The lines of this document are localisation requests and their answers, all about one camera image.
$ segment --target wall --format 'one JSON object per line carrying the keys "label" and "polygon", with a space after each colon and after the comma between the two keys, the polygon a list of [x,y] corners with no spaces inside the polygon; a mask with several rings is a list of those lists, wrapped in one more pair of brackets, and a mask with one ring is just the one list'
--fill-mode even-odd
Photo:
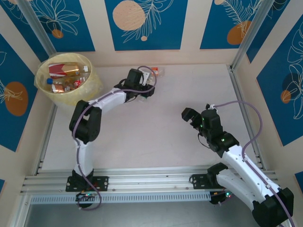
{"label": "wall", "polygon": [[[0,34],[9,43],[9,45],[13,48],[14,51],[25,63],[25,68],[28,67],[30,74],[19,73],[18,69],[21,65],[18,63],[18,68],[15,68],[16,73],[8,73],[10,68],[14,68],[14,62],[10,62],[10,65],[6,65],[6,68],[2,64],[1,66],[1,74],[0,79],[5,81],[10,78],[15,78],[20,76],[20,80],[23,80],[25,77],[30,75],[33,76],[33,73],[36,71],[38,64],[40,63],[39,59],[33,53],[31,48],[27,45],[26,41],[16,29],[14,24],[8,18],[4,10],[0,7]],[[10,54],[7,53],[7,58],[5,61],[10,60]],[[33,78],[26,78],[25,82],[30,81],[30,85],[33,84]],[[11,215],[13,215],[12,211],[15,206],[18,205],[19,193],[21,186],[24,181],[24,177],[26,175],[31,175],[34,172],[35,163],[38,157],[38,151],[41,147],[41,141],[44,136],[44,132],[46,130],[47,119],[49,118],[50,108],[52,103],[48,100],[43,94],[37,92],[34,89],[27,89],[28,96],[33,94],[33,99],[35,98],[32,106],[28,104],[26,113],[28,113],[27,121],[24,130],[23,126],[21,127],[21,132],[23,130],[21,140],[18,143],[18,147],[16,150],[8,149],[4,146],[0,145],[0,179],[5,180],[4,187],[2,188],[0,194],[0,226],[5,227],[9,223],[11,219]],[[5,114],[10,114],[7,112],[8,108],[7,103],[3,101],[0,103],[1,105],[1,113],[0,115],[3,117]],[[16,110],[17,106],[14,106],[11,111]],[[16,122],[20,117],[12,116],[13,119],[15,117]],[[5,127],[7,121],[10,121],[8,118],[2,119],[1,122],[1,138],[7,136],[5,134]],[[7,131],[14,130],[14,128],[18,128],[17,126],[12,126],[12,128],[6,128]],[[14,133],[10,134],[9,139],[14,138],[16,135]]]}
{"label": "wall", "polygon": [[[95,66],[115,66],[230,64],[261,2],[32,0],[29,4],[57,52],[81,52]],[[0,5],[43,60],[41,46],[34,42],[18,6],[11,0],[1,0]]]}
{"label": "wall", "polygon": [[96,49],[84,55],[96,66],[231,63],[237,52],[237,49],[200,50],[212,0],[188,0],[180,50],[148,51],[115,51],[105,2],[80,2]]}
{"label": "wall", "polygon": [[[236,76],[240,82],[244,99],[254,104],[261,112],[263,118],[263,132],[258,139],[258,142],[260,144],[266,166],[268,169],[274,169],[281,185],[283,187],[289,187],[294,193],[294,217],[297,221],[296,226],[303,226],[303,195],[294,176],[295,173],[303,170],[303,137],[300,137],[287,145],[282,145],[271,115],[271,113],[274,113],[270,113],[256,78],[291,31],[293,26],[302,16],[302,7],[303,2],[301,0],[290,0],[288,6],[285,8],[283,14],[252,63],[250,64],[248,58],[244,57],[240,66],[236,70]],[[288,63],[281,61],[276,64],[275,68],[279,69],[280,65],[285,64]],[[269,91],[271,89],[280,89],[280,92],[282,92],[281,87],[275,87],[275,82],[280,76],[285,77],[285,75],[279,74],[279,70],[268,72],[268,77],[272,78],[266,84]],[[285,117],[284,123],[285,127],[287,127],[287,115],[284,113],[284,110],[277,109],[276,113]],[[258,131],[258,117],[253,111],[250,111],[250,116],[255,123],[255,131]],[[298,120],[297,124],[303,126],[302,120]]]}

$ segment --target plastic container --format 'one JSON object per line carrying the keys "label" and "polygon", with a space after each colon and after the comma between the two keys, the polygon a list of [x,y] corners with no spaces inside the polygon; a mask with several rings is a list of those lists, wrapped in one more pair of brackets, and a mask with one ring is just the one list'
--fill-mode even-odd
{"label": "plastic container", "polygon": [[[50,78],[48,66],[49,64],[62,62],[76,62],[80,69],[87,66],[90,75],[82,86],[73,91],[67,93],[53,93],[51,92],[51,85],[46,83],[46,80]],[[89,101],[96,98],[103,89],[103,84],[91,62],[83,55],[77,53],[63,53],[46,60],[36,73],[35,86],[53,100],[58,108],[67,113],[68,116],[72,116],[75,106],[80,100]]]}

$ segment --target plastic bottle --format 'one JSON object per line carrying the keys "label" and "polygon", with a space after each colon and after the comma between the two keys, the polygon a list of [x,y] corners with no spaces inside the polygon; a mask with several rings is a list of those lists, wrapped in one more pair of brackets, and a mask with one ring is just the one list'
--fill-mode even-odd
{"label": "plastic bottle", "polygon": [[52,85],[52,92],[54,93],[68,92],[75,89],[73,84],[74,79],[72,77],[63,77],[58,79],[48,78],[46,82],[47,84]]}
{"label": "plastic bottle", "polygon": [[90,72],[82,72],[80,76],[73,77],[75,78],[74,87],[78,88],[89,78]]}
{"label": "plastic bottle", "polygon": [[52,92],[54,93],[68,92],[80,87],[88,79],[89,75],[90,72],[84,72],[74,77],[48,78],[46,82],[52,85]]}

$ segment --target white table surface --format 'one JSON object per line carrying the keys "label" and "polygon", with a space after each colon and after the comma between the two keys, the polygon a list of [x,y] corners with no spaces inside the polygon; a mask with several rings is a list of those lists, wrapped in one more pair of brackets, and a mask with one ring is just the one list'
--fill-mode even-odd
{"label": "white table surface", "polygon": [[[127,77],[131,67],[97,68],[104,93]],[[101,132],[92,143],[94,168],[141,168],[213,165],[219,156],[203,147],[197,131],[181,118],[186,107],[198,112],[207,103],[236,100],[226,65],[165,66],[155,94],[145,102],[135,100],[102,116]],[[218,114],[223,129],[242,146],[249,136],[238,104],[221,107]],[[72,170],[76,150],[70,118],[57,110],[42,170]],[[251,147],[246,151],[255,162]]]}

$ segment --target white floral drawing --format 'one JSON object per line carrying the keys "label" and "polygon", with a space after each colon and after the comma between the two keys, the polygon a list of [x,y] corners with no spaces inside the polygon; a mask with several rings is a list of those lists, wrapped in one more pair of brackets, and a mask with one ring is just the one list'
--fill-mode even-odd
{"label": "white floral drawing", "polygon": [[160,13],[167,10],[173,4],[173,1],[174,0],[129,0],[128,2],[133,2],[137,4],[138,7],[129,12],[126,23],[138,23],[137,16],[141,12],[144,12],[144,21],[142,24],[139,24],[140,27],[137,29],[124,30],[122,37],[125,37],[125,40],[123,43],[126,43],[133,38],[136,40],[141,38],[142,41],[146,41],[153,30],[157,29],[157,25],[160,26],[162,23]]}
{"label": "white floral drawing", "polygon": [[273,16],[274,11],[281,11],[286,6],[288,0],[283,0],[282,2],[275,1],[272,7],[270,8],[267,16],[271,19]]}
{"label": "white floral drawing", "polygon": [[[264,0],[250,0],[247,7],[243,6],[242,0],[214,0],[215,4],[223,5],[227,16],[230,17],[235,25],[241,28],[243,38],[248,30],[248,21],[252,20]],[[272,18],[274,10],[282,10],[288,0],[275,1],[267,16]]]}
{"label": "white floral drawing", "polygon": [[73,25],[80,18],[70,10],[66,10],[65,0],[33,0],[30,4],[42,24],[46,24],[50,31],[59,30],[78,34]]}
{"label": "white floral drawing", "polygon": [[19,9],[17,4],[14,4],[8,0],[1,0],[3,4],[10,10],[11,14],[21,20],[23,23],[28,25],[27,20],[24,18],[24,15],[22,14],[21,10]]}
{"label": "white floral drawing", "polygon": [[[0,66],[4,63],[6,54],[7,53],[5,52],[0,52]],[[16,93],[9,90],[3,85],[3,83],[0,80],[0,103],[3,103],[5,99],[9,100],[10,98],[22,100],[21,94],[22,92]]]}
{"label": "white floral drawing", "polygon": [[[28,24],[16,4],[8,0],[2,1],[6,2],[5,5],[16,18]],[[29,4],[47,33],[53,34],[56,38],[62,38],[63,31],[74,35],[78,34],[78,30],[73,23],[79,20],[80,15],[66,10],[65,0],[31,0]]]}
{"label": "white floral drawing", "polygon": [[282,94],[282,101],[288,103],[293,101],[294,116],[298,120],[303,116],[303,23],[296,31],[289,48],[287,61],[290,63],[291,82]]}
{"label": "white floral drawing", "polygon": [[227,16],[233,20],[235,25],[241,28],[242,38],[248,30],[248,21],[256,14],[263,0],[250,0],[247,7],[243,6],[242,0],[222,0],[220,5],[225,7]]}

